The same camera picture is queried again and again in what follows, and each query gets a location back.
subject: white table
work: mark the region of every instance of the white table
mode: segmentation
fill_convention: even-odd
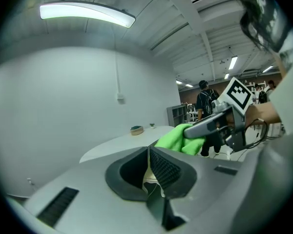
[[[136,136],[133,136],[131,133],[129,133],[127,135],[111,139],[86,152],[80,159],[79,163],[131,148],[149,146],[157,141],[160,137],[170,132],[172,129],[173,127],[171,126],[158,126],[154,129],[146,128],[142,134]]]

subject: wall outlet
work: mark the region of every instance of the wall outlet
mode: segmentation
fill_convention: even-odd
[[[27,181],[30,185],[34,185],[34,182],[31,180],[31,178],[27,178]]]
[[[121,93],[117,94],[117,100],[125,99],[124,95]]]

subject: ceiling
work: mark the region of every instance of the ceiling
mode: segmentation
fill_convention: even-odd
[[[129,29],[85,18],[42,20],[39,5],[59,0],[22,0],[0,33],[0,50],[37,35],[63,31],[111,34],[168,59],[176,78],[197,85],[202,79],[219,82],[228,73],[231,57],[238,56],[230,75],[251,76],[274,63],[242,33],[243,7],[236,0],[81,0],[109,5],[136,17]]]

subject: person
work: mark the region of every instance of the person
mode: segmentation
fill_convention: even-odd
[[[260,91],[260,87],[258,84],[255,84],[255,98],[256,104],[262,104],[267,102],[267,95],[264,91]]]
[[[202,80],[199,82],[201,92],[198,94],[196,99],[196,109],[198,109],[198,120],[206,118],[212,114],[211,102],[219,97],[217,91],[210,89],[208,82]],[[209,157],[209,148],[214,146],[214,151],[219,154],[221,145],[218,143],[218,134],[210,135],[206,137],[206,141],[202,146],[201,156]]]
[[[272,94],[272,92],[275,89],[274,81],[273,80],[268,81],[268,86],[269,86],[269,89],[266,91],[266,94],[267,94],[267,101],[270,101],[269,96]]]

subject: floor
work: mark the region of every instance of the floor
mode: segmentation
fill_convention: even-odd
[[[254,127],[249,127],[248,130],[245,133],[247,144],[251,144],[251,143],[259,140],[260,139],[260,133],[261,133],[261,126],[256,126],[255,130],[254,130]],[[233,160],[233,161],[241,161],[241,162],[243,162],[244,159],[245,159],[245,156],[247,155],[247,153],[252,152],[254,150],[262,149],[263,146],[264,146],[264,143],[261,143],[261,144],[259,144],[258,146],[254,147],[252,149],[242,150],[242,151],[239,151],[239,152],[231,154],[231,155],[230,155],[230,153],[232,152],[232,149],[227,145],[223,145],[221,147],[220,152],[219,152],[218,155],[215,154],[214,148],[211,147],[209,149],[209,157],[210,158],[216,158],[216,159],[226,159],[226,160]]]

